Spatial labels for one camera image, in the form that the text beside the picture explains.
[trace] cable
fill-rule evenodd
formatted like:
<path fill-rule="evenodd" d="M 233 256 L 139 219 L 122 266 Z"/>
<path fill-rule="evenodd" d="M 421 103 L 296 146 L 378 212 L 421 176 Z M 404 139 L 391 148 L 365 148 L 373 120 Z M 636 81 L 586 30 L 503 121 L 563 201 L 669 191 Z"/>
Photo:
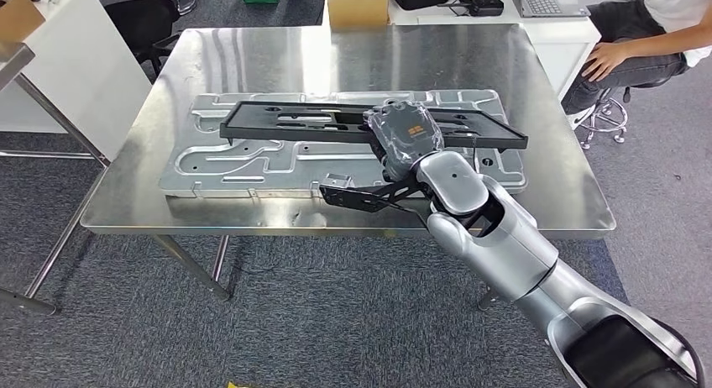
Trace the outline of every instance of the cable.
<path fill-rule="evenodd" d="M 690 344 L 690 342 L 675 328 L 671 327 L 670 325 L 667 325 L 663 321 L 660 321 L 656 318 L 653 318 L 652 320 L 657 322 L 657 324 L 660 325 L 663 329 L 670 332 L 670 334 L 672 334 L 677 340 L 680 341 L 680 343 L 683 344 L 685 350 L 690 353 L 690 357 L 692 358 L 692 362 L 694 364 L 694 373 L 697 377 L 697 387 L 704 388 L 704 370 L 702 368 L 702 361 L 699 360 L 699 356 L 697 355 L 697 352 L 694 351 L 692 344 Z"/>
<path fill-rule="evenodd" d="M 269 273 L 269 272 L 277 269 L 280 265 L 282 265 L 282 260 L 279 260 L 274 266 L 271 266 L 269 268 L 254 269 L 254 270 L 249 269 L 248 270 L 248 269 L 242 268 L 239 265 L 233 265 L 233 269 L 238 270 L 238 271 L 240 271 L 244 274 L 247 274 L 247 275 L 263 275 L 265 273 Z"/>

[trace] white shirt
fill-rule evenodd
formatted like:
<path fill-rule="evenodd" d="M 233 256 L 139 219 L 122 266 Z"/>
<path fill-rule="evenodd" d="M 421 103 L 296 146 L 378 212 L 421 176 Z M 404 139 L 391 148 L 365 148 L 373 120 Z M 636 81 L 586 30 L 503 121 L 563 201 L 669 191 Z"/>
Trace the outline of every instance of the white shirt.
<path fill-rule="evenodd" d="M 646 0 L 647 11 L 665 31 L 672 33 L 699 24 L 712 0 Z M 709 56 L 712 46 L 685 51 L 688 66 Z"/>

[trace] white desk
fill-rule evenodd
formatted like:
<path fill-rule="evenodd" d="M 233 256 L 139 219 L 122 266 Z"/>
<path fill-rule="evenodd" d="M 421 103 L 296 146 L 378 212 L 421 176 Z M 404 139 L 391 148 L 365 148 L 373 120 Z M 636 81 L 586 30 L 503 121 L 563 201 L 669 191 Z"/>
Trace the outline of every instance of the white desk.
<path fill-rule="evenodd" d="M 24 41 L 36 56 L 23 73 L 113 160 L 150 82 L 98 0 L 36 6 L 46 21 Z M 0 107 L 0 131 L 64 132 L 14 83 L 0 93 Z"/>
<path fill-rule="evenodd" d="M 449 8 L 403 10 L 389 0 L 390 23 L 418 24 L 515 24 L 524 25 L 559 100 L 600 39 L 600 34 L 588 18 L 522 18 L 512 0 L 501 0 L 505 11 L 499 17 L 457 17 Z"/>

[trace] laptop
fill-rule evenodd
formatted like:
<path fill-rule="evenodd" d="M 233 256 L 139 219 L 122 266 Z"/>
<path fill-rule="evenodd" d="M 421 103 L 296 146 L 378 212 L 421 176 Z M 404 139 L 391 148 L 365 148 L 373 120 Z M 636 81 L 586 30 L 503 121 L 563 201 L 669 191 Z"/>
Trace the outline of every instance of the laptop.
<path fill-rule="evenodd" d="M 522 17 L 588 17 L 579 0 L 512 0 Z"/>

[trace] person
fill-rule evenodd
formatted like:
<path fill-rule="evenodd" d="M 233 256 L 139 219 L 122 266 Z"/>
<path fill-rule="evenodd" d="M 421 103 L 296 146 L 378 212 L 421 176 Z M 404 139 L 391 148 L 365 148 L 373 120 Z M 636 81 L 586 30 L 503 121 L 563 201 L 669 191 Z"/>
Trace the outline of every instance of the person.
<path fill-rule="evenodd" d="M 606 88 L 683 74 L 712 52 L 712 0 L 624 0 L 589 6 L 601 42 L 562 100 L 572 128 Z"/>

